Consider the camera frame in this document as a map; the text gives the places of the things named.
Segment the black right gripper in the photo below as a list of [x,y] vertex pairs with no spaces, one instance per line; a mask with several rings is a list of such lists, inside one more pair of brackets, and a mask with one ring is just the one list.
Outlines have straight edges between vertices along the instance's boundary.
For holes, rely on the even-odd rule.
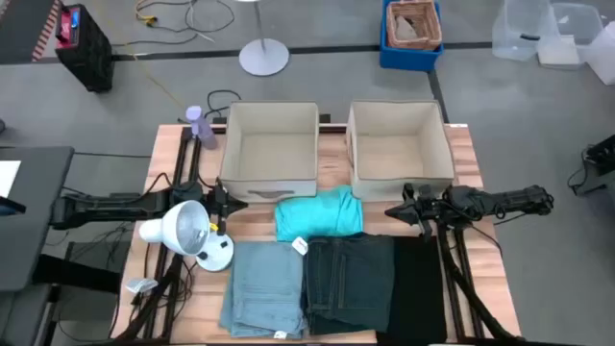
[[405,201],[399,206],[387,209],[385,215],[411,226],[418,225],[424,237],[445,237],[449,227],[443,220],[446,209],[444,203],[450,188],[447,186],[439,196],[434,194],[433,199],[421,198],[418,188],[406,183],[403,191]]

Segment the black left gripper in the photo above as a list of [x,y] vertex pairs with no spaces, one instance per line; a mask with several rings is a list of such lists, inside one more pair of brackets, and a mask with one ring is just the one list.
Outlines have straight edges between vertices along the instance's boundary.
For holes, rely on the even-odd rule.
[[234,197],[229,198],[229,193],[220,193],[214,185],[209,189],[207,194],[207,203],[209,211],[217,216],[216,226],[217,235],[225,235],[227,232],[227,218],[229,213],[234,213],[248,208],[246,202],[238,200]]

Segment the teal t-shirt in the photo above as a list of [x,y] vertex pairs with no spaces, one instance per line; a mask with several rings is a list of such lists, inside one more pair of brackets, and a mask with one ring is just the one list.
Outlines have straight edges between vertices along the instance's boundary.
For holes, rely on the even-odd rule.
[[349,185],[318,191],[314,197],[282,200],[274,214],[276,239],[282,242],[297,237],[349,236],[364,230],[362,203]]

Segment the dark blue jeans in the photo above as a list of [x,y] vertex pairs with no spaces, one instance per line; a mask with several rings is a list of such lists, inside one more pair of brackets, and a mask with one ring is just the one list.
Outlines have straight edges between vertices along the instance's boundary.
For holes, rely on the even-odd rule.
[[303,291],[309,333],[386,331],[394,278],[394,241],[390,236],[310,239]]

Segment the light blue jeans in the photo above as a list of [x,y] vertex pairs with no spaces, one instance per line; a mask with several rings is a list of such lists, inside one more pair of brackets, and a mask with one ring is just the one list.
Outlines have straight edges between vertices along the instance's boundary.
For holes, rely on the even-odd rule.
[[303,256],[284,242],[237,242],[219,325],[235,338],[300,339]]

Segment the white desk lamp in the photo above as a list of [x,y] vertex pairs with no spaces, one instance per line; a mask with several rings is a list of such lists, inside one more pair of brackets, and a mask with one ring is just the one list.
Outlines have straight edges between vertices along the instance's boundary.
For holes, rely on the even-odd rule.
[[194,257],[209,272],[225,270],[234,257],[233,240],[194,200],[176,205],[162,218],[144,221],[138,234],[147,243],[161,243],[176,254]]

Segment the black garment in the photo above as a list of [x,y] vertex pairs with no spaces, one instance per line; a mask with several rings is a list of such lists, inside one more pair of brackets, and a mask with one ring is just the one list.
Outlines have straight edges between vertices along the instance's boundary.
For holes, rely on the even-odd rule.
[[430,346],[447,339],[443,283],[435,238],[394,238],[395,278],[388,328],[379,346]]

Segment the purple bottle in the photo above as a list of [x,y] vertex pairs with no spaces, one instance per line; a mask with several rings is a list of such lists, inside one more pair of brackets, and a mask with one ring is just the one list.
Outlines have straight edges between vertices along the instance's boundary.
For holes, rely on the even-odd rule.
[[192,135],[200,140],[203,147],[210,150],[218,147],[215,133],[200,106],[188,107],[185,111],[185,118],[190,124]]

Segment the small clear plastic bag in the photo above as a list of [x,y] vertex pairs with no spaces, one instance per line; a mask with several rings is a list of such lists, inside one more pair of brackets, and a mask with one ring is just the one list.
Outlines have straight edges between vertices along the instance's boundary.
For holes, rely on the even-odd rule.
[[158,284],[156,280],[150,278],[132,278],[128,280],[125,287],[134,294],[137,294],[152,290]]

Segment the grey floor lamp stand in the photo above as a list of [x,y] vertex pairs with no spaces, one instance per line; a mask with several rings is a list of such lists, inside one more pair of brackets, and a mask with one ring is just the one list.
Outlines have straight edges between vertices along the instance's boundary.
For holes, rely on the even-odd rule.
[[240,66],[247,73],[258,77],[281,72],[289,63],[290,52],[282,42],[264,34],[259,5],[261,0],[236,1],[253,4],[258,29],[258,38],[247,43],[239,52]]

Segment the wicker basket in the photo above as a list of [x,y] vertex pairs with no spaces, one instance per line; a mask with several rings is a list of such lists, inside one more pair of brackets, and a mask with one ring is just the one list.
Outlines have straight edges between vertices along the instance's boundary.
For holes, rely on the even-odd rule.
[[385,6],[386,43],[399,49],[433,51],[442,43],[434,0],[391,0]]

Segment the black desk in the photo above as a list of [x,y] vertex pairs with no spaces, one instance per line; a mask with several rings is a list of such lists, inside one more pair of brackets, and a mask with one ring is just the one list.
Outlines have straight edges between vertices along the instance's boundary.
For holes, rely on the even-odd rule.
[[21,161],[8,199],[25,207],[0,215],[0,292],[19,291],[32,280],[73,154],[67,146],[0,149],[0,161]]

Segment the white paper sheet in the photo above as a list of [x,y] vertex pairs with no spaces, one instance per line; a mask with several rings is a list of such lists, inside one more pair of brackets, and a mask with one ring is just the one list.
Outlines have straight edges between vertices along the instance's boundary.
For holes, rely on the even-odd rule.
[[8,198],[21,161],[0,161],[0,197]]

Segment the hazard striped floor mat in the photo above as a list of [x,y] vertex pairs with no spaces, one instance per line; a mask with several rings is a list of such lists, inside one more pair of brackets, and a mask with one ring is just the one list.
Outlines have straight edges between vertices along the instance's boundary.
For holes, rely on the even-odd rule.
[[58,11],[59,0],[0,0],[0,64],[37,62]]

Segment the black right frame rails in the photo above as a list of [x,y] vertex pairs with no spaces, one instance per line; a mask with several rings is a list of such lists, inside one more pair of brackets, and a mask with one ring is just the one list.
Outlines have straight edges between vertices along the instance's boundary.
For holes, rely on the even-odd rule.
[[460,321],[459,302],[457,291],[461,290],[466,297],[474,338],[485,339],[484,329],[488,330],[494,339],[523,340],[519,335],[507,331],[493,316],[475,290],[470,261],[467,255],[467,246],[464,231],[472,224],[450,226],[443,221],[437,221],[437,238],[441,257],[447,274],[447,283],[451,284],[449,295],[453,305],[455,330],[458,339],[467,339]]

